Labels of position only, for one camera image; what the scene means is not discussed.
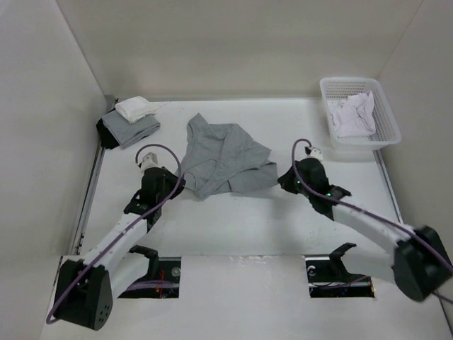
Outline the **grey tank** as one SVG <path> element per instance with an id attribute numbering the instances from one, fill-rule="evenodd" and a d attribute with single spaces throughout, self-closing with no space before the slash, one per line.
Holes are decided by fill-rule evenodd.
<path id="1" fill-rule="evenodd" d="M 161 123 L 153 115 L 146 115 L 135 123 L 130 123 L 116 110 L 104 115 L 101 122 L 121 149 L 131 147 L 145 137 L 154 134 L 161 127 Z"/>
<path id="2" fill-rule="evenodd" d="M 246 194 L 277 184 L 271 150 L 236 123 L 210 124 L 201 114 L 187 124 L 181 162 L 185 187 L 199 200 L 220 193 Z"/>

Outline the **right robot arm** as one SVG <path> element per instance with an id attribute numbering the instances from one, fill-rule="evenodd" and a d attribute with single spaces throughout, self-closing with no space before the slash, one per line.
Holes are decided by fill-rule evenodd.
<path id="1" fill-rule="evenodd" d="M 317 213 L 355 230 L 387 254 L 385 260 L 337 256 L 328 262 L 334 279 L 345 280 L 354 270 L 368 273 L 395 284 L 416 302 L 452 279 L 452 262 L 433 228 L 412 228 L 356 205 L 350 191 L 329 182 L 318 159 L 294 161 L 277 182 L 284 191 L 304 195 Z"/>

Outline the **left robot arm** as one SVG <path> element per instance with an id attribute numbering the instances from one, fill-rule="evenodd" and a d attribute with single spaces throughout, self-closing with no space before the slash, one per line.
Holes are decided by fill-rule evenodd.
<path id="1" fill-rule="evenodd" d="M 85 256 L 61 265 L 47 324 L 63 320 L 99 330 L 110 316 L 114 299 L 138 279 L 155 280 L 159 265 L 137 242 L 159 220 L 163 205 L 184 187 L 182 174 L 172 174 L 164 167 L 146 169 L 141 188 L 114 228 Z"/>

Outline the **folded grey tank top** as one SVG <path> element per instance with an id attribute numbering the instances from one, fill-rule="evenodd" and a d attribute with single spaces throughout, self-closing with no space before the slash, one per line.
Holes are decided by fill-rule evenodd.
<path id="1" fill-rule="evenodd" d="M 116 110 L 104 115 L 101 122 L 121 149 L 131 147 L 145 137 L 154 134 L 161 127 L 161 123 L 153 115 L 146 115 L 135 123 L 130 123 Z"/>

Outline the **folded black tank top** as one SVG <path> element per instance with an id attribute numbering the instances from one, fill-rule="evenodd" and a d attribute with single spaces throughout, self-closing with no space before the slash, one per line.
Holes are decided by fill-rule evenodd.
<path id="1" fill-rule="evenodd" d="M 101 147 L 105 149 L 115 149 L 119 146 L 118 141 L 113 137 L 112 133 L 103 124 L 103 120 L 100 119 L 96 123 L 96 130 L 101 140 Z"/>

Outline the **white crumpled tank top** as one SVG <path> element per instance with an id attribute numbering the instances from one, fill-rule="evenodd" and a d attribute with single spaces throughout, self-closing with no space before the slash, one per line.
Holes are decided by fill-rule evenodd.
<path id="1" fill-rule="evenodd" d="M 335 134 L 339 138 L 369 137 L 376 132 L 372 116 L 374 96 L 371 91 L 328 101 L 328 109 Z"/>

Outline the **folded white tank top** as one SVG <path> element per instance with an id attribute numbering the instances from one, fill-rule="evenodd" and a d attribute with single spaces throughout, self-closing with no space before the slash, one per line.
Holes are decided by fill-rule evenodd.
<path id="1" fill-rule="evenodd" d="M 115 110 L 130 124 L 148 116 L 156 115 L 168 102 L 151 102 L 135 96 L 115 104 Z"/>

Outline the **white plastic basket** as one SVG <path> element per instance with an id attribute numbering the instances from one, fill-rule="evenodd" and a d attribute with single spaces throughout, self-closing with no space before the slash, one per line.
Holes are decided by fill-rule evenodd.
<path id="1" fill-rule="evenodd" d="M 319 82 L 322 103 L 328 120 L 328 131 L 334 149 L 342 152 L 368 152 L 395 145 L 401 141 L 401 133 L 391 111 L 381 84 L 371 78 L 363 77 L 327 77 Z M 371 91 L 374 96 L 373 118 L 376 132 L 369 137 L 336 136 L 328 101 L 346 99 L 358 93 Z"/>

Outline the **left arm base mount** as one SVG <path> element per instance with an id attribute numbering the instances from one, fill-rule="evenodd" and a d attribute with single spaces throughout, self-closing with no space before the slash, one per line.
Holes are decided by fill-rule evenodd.
<path id="1" fill-rule="evenodd" d="M 133 246 L 129 252 L 147 259 L 148 268 L 142 277 L 119 296 L 120 299 L 179 298 L 181 258 L 160 257 L 157 250 L 140 245 Z"/>

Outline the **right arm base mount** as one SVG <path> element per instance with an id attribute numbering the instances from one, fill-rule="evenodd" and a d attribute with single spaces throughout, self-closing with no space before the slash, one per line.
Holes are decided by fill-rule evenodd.
<path id="1" fill-rule="evenodd" d="M 374 298 L 374 286 L 369 276 L 349 273 L 344 255 L 355 248 L 345 243 L 330 254 L 305 257 L 310 298 Z"/>

